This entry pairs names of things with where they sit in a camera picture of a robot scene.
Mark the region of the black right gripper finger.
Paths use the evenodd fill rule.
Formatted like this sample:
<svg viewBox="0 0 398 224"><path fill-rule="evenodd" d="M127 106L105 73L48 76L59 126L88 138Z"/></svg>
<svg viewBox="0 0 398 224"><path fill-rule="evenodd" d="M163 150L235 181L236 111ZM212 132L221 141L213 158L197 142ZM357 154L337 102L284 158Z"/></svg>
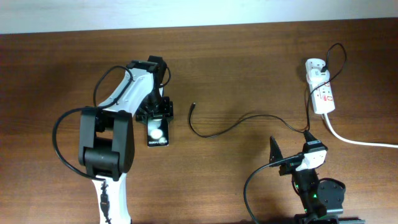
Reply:
<svg viewBox="0 0 398 224"><path fill-rule="evenodd" d="M306 141L306 142L312 142L312 141L316 141L316 140L317 140L317 138L315 138L315 137L310 133L309 130L305 130L305 131L303 132L303 135L304 135L304 138L305 138L305 141Z"/></svg>
<svg viewBox="0 0 398 224"><path fill-rule="evenodd" d="M269 140L270 140L269 163L271 164L271 167L276 167L280 164L280 162L284 158L274 136L271 136Z"/></svg>

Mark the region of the black and cream flip phone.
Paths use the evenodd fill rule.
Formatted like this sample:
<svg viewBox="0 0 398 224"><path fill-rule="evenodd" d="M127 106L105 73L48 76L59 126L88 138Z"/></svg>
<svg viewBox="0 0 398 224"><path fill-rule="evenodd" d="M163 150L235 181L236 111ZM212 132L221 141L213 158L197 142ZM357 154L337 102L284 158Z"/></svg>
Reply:
<svg viewBox="0 0 398 224"><path fill-rule="evenodd" d="M169 145L169 124L166 119L147 121L147 146L160 147Z"/></svg>

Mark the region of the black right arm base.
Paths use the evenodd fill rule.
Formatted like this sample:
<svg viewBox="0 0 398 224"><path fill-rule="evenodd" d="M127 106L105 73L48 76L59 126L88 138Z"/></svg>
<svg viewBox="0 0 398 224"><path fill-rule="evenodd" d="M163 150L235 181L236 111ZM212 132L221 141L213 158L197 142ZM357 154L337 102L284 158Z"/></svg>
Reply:
<svg viewBox="0 0 398 224"><path fill-rule="evenodd" d="M346 186L332 178L320 179L317 196L325 215L340 215L343 213Z"/></svg>

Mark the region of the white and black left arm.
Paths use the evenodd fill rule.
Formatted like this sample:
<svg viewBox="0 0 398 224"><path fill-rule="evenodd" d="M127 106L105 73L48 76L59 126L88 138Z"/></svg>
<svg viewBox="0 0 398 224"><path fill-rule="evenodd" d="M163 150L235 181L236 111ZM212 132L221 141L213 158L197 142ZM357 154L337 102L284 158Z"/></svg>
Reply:
<svg viewBox="0 0 398 224"><path fill-rule="evenodd" d="M126 176L134 160L133 122L147 127L149 147L169 144L173 103L164 96L169 72L162 57L133 60L122 82L93 111L80 118L78 160L92 177L100 223L132 223L127 208Z"/></svg>

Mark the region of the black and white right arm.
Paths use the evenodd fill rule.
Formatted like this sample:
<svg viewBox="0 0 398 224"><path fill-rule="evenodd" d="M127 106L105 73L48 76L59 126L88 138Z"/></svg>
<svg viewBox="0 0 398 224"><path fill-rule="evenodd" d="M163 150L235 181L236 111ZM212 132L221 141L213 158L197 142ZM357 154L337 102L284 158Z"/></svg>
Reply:
<svg viewBox="0 0 398 224"><path fill-rule="evenodd" d="M300 153L284 158L274 137L270 137L270 159L272 167L279 168L279 175L291 175L294 187L300 197L307 219L305 223L320 217L317 208L316 189L319 179L315 169L320 167L326 159L328 148L309 131L304 132L305 143Z"/></svg>

